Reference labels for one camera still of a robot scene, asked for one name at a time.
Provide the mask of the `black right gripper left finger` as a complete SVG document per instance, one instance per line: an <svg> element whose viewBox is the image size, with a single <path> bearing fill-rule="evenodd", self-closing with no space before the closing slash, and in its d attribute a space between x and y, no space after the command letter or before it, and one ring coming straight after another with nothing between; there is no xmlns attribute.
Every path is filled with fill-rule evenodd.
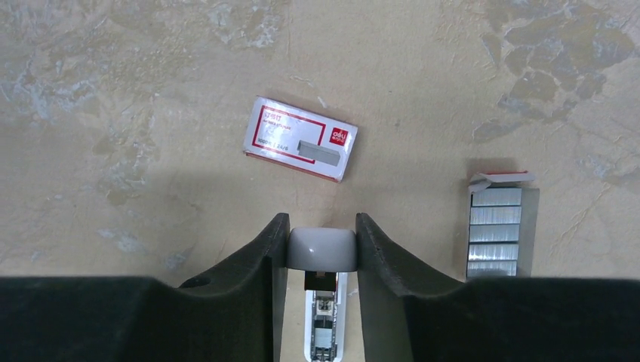
<svg viewBox="0 0 640 362"><path fill-rule="evenodd" d="M171 287L151 277L1 280L3 361L277 361L287 214Z"/></svg>

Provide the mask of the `long white stapler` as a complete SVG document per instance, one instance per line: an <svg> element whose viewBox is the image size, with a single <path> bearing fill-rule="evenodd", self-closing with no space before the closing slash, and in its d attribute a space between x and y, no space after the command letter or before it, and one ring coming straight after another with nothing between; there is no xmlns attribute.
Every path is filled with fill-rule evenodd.
<svg viewBox="0 0 640 362"><path fill-rule="evenodd" d="M355 232L334 228L292 229L287 268L304 272L305 359L342 361L348 277L357 270Z"/></svg>

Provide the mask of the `red white staple box sleeve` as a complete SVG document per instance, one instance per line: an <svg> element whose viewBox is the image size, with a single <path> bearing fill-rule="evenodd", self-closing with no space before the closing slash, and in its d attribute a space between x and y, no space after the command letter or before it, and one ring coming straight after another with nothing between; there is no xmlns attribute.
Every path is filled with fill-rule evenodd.
<svg viewBox="0 0 640 362"><path fill-rule="evenodd" d="M257 97L243 151L339 183L344 178L357 134L355 125Z"/></svg>

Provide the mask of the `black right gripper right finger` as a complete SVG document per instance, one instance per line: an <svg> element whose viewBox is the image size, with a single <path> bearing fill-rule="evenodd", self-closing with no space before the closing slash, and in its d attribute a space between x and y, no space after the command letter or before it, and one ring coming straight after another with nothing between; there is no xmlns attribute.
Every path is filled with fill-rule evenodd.
<svg viewBox="0 0 640 362"><path fill-rule="evenodd" d="M366 213L355 221L368 361L637 361L639 282L491 277L424 263Z"/></svg>

